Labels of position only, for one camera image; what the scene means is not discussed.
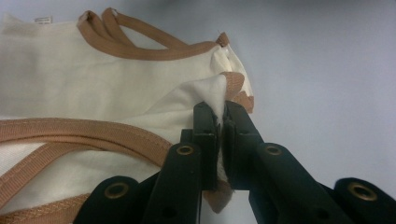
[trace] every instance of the black plastic part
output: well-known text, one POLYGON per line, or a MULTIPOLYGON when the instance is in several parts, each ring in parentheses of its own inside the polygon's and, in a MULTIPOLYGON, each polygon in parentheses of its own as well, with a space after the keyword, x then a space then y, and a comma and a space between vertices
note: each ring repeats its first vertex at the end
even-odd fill
POLYGON ((129 205, 136 202, 137 186, 134 179, 126 176, 114 176, 103 181, 81 206, 73 223, 124 223, 126 215, 135 215, 129 212, 129 205))
POLYGON ((279 213, 265 190, 251 189, 248 201, 258 224, 277 223, 279 213))
POLYGON ((396 202, 377 186, 357 178, 338 180, 338 202, 356 223, 396 223, 396 202))
POLYGON ((277 223, 353 223, 285 147, 260 144, 254 167, 276 206, 277 223))
POLYGON ((200 210, 201 149, 188 143, 173 145, 141 223, 199 223, 200 210))
POLYGON ((192 142, 202 151, 202 189, 216 189, 218 183, 219 128, 209 105, 202 102, 194 107, 192 142))
POLYGON ((226 102, 222 154, 224 169, 233 189, 250 189, 251 157, 262 138, 247 111, 237 103, 226 102))

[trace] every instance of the clothing label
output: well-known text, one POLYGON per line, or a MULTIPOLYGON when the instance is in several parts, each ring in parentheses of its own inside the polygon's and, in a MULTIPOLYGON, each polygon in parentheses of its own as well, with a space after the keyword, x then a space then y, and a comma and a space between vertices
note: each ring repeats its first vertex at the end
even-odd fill
POLYGON ((52 16, 35 18, 35 23, 38 23, 38 24, 50 24, 50 23, 52 23, 52 16))

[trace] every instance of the metal grommet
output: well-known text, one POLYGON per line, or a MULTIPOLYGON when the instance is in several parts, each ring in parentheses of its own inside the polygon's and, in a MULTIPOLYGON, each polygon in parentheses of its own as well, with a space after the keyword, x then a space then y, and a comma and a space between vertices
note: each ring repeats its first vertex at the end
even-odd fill
POLYGON ((194 148, 189 146, 182 146, 176 149, 176 152, 180 155, 187 156, 190 155, 194 151, 194 148))
POLYGON ((372 202, 378 199, 378 196, 372 189, 369 189, 357 182, 350 183, 347 189, 349 190, 349 192, 352 193, 353 196, 358 197, 364 201, 372 202))
POLYGON ((282 150, 280 150, 280 148, 278 147, 266 147, 265 151, 273 156, 278 156, 280 154, 282 154, 282 150))
POLYGON ((123 182, 114 183, 105 190, 108 199, 118 199, 128 192, 129 186, 123 182))

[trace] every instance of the neckline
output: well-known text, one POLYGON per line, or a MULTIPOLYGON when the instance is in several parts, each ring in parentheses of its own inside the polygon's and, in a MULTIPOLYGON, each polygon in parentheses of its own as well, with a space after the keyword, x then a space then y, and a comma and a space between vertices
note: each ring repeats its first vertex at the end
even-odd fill
POLYGON ((119 22, 127 24, 127 27, 132 26, 130 17, 117 13, 116 19, 111 8, 105 10, 104 15, 106 25, 94 12, 86 11, 79 18, 78 29, 93 48, 115 57, 144 61, 171 61, 199 55, 219 46, 219 43, 212 41, 187 45, 175 37, 140 21, 138 23, 140 32, 149 35, 151 38, 157 38, 154 39, 158 40, 157 42, 165 42, 166 47, 172 47, 169 49, 142 49, 135 46, 129 39, 126 40, 126 35, 120 29, 119 22))

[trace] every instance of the white surface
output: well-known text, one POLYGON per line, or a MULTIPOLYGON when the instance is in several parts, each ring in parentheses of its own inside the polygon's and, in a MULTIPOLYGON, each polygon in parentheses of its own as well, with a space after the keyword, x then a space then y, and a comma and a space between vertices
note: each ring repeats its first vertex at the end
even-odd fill
MULTIPOLYGON (((368 180, 396 198, 396 2, 11 1, 0 13, 72 21, 106 7, 188 42, 225 31, 255 93, 264 141, 287 147, 319 182, 368 180)), ((255 223, 247 194, 202 223, 255 223)))

